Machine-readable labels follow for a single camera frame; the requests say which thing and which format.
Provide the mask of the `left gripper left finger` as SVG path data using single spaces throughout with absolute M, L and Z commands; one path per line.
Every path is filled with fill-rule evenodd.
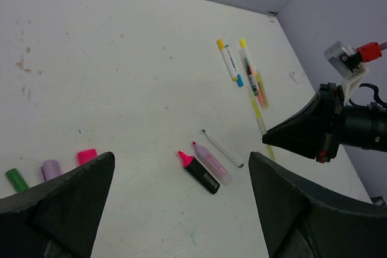
M 1 257 L 90 257 L 115 169 L 105 152 L 1 199 Z

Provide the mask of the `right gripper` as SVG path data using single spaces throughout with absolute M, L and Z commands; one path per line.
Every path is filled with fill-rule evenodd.
M 262 142 L 300 156 L 329 163 L 339 149 L 345 96 L 342 86 L 321 85 L 298 113 L 269 129 Z

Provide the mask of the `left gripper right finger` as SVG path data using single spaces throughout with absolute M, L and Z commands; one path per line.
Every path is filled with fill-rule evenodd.
M 386 257 L 386 208 L 305 179 L 259 152 L 249 157 L 270 257 Z

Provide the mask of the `lilac highlighter cap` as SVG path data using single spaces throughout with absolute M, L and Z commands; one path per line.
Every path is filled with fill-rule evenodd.
M 44 161 L 41 165 L 41 172 L 45 182 L 57 178 L 62 174 L 58 160 Z

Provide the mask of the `green marker cap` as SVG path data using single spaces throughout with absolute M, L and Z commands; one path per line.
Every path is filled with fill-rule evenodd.
M 5 176 L 16 193 L 24 192 L 30 188 L 19 170 L 16 168 L 6 171 Z

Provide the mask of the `pink highlighter cap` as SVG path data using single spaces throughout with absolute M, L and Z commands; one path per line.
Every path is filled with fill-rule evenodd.
M 97 156 L 97 151 L 95 149 L 87 149 L 77 153 L 77 163 L 79 166 L 91 161 Z

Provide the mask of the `white green marker body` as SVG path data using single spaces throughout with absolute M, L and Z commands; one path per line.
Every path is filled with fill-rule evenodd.
M 224 155 L 226 156 L 236 167 L 243 168 L 244 163 L 240 161 L 217 137 L 211 135 L 207 130 L 202 129 L 202 133 L 206 138 Z

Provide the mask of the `lilac highlighter body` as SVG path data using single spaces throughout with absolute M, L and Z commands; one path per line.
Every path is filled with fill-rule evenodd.
M 206 147 L 192 142 L 195 153 L 202 163 L 220 180 L 223 185 L 229 185 L 232 182 L 232 176 L 228 170 L 215 158 L 215 156 Z

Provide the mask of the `black pink highlighter body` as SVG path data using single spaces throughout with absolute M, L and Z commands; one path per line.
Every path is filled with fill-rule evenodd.
M 178 151 L 183 168 L 195 178 L 209 193 L 216 194 L 220 188 L 219 182 L 210 172 L 194 157 Z

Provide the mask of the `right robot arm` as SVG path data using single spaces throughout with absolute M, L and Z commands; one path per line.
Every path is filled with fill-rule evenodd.
M 328 163 L 339 146 L 386 151 L 386 102 L 370 83 L 373 102 L 366 106 L 344 103 L 343 88 L 334 83 L 320 85 L 313 98 L 296 114 L 268 130 L 262 142 L 300 156 Z

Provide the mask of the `olive clear pen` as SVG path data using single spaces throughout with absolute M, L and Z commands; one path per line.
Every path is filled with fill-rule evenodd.
M 263 81 L 262 81 L 261 73 L 259 71 L 256 73 L 256 80 L 257 80 L 258 87 L 259 87 L 259 90 L 260 90 L 261 95 L 262 95 L 263 107 L 264 108 L 268 108 L 269 107 L 268 99 L 267 99 L 267 96 L 266 96 L 266 93 L 265 93 L 265 88 L 264 88 L 264 84 L 263 84 Z

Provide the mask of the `orange clear pen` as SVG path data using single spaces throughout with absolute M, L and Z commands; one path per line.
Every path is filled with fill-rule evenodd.
M 262 95 L 262 92 L 259 88 L 259 84 L 258 84 L 258 79 L 256 78 L 256 73 L 253 73 L 253 79 L 254 79 L 254 82 L 255 82 L 255 85 L 256 85 L 256 89 L 257 89 L 257 98 L 258 98 L 258 102 L 261 106 L 261 108 L 265 108 L 265 101 L 264 101 L 264 98 L 263 98 L 263 95 Z

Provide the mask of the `black green pen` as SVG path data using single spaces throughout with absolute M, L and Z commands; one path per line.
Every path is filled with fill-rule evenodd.
M 249 79 L 251 89 L 253 91 L 254 96 L 257 97 L 258 96 L 258 89 L 257 89 L 257 85 L 255 82 L 254 75 L 253 75 L 252 70 L 251 70 L 250 65 L 249 65 L 249 61 L 246 57 L 243 57 L 243 61 L 244 61 L 244 65 L 246 68 L 246 73 L 247 73 L 247 77 Z

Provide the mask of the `yellow cap clear pen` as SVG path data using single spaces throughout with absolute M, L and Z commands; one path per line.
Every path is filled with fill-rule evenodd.
M 240 46 L 241 46 L 241 51 L 242 51 L 242 55 L 247 59 L 248 63 L 249 63 L 249 67 L 252 71 L 252 74 L 255 76 L 256 75 L 256 70 L 255 70 L 255 66 L 253 64 L 253 61 L 252 61 L 252 57 L 249 53 L 249 49 L 247 47 L 247 43 L 246 43 L 246 40 L 241 38 L 239 40 L 239 43 L 240 43 Z

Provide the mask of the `white blue marker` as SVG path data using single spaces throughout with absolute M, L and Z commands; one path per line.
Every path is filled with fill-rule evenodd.
M 233 69 L 234 69 L 235 74 L 236 74 L 236 83 L 237 83 L 238 87 L 241 88 L 241 87 L 244 86 L 244 82 L 243 82 L 242 77 L 241 77 L 241 75 L 240 75 L 240 73 L 239 73 L 239 71 L 238 71 L 238 69 L 236 67 L 236 63 L 235 63 L 235 60 L 234 60 L 234 57 L 233 57 L 230 45 L 227 44 L 225 46 L 225 49 L 227 51 L 227 54 L 229 55 L 229 59 L 230 59 L 230 61 L 232 63 Z

